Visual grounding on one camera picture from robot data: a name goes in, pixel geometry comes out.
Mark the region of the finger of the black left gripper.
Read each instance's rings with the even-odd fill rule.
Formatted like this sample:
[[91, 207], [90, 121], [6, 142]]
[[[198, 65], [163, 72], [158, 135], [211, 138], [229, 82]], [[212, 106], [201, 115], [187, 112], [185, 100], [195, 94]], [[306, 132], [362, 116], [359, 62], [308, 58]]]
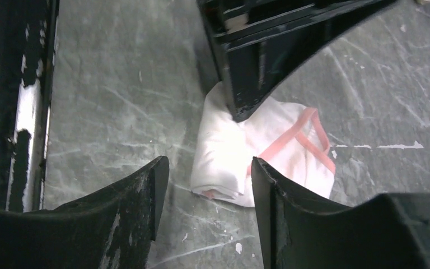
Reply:
[[198, 1], [232, 119], [247, 120], [319, 50], [392, 5], [386, 0]]

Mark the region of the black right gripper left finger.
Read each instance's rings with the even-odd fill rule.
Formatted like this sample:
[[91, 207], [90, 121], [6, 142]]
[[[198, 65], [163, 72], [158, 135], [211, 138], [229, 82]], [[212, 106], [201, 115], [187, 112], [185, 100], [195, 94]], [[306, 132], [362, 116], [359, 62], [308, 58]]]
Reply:
[[53, 210], [0, 210], [0, 268], [145, 268], [169, 171], [159, 156]]

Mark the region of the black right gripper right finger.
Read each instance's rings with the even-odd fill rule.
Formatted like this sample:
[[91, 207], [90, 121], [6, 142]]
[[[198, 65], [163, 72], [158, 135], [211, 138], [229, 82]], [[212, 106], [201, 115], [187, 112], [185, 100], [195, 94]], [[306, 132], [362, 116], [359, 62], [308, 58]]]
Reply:
[[382, 193], [349, 207], [261, 158], [251, 174], [265, 268], [430, 268], [430, 193]]

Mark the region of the white pink-trimmed underwear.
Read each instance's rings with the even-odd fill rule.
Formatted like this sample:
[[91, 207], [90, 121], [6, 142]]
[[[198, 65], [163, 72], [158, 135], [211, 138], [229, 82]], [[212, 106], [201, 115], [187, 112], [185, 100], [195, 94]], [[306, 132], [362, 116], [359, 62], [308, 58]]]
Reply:
[[254, 207], [251, 162], [259, 157], [291, 181], [329, 198], [335, 175], [329, 151], [317, 109], [269, 97], [249, 119], [237, 123], [219, 82], [205, 97], [190, 189]]

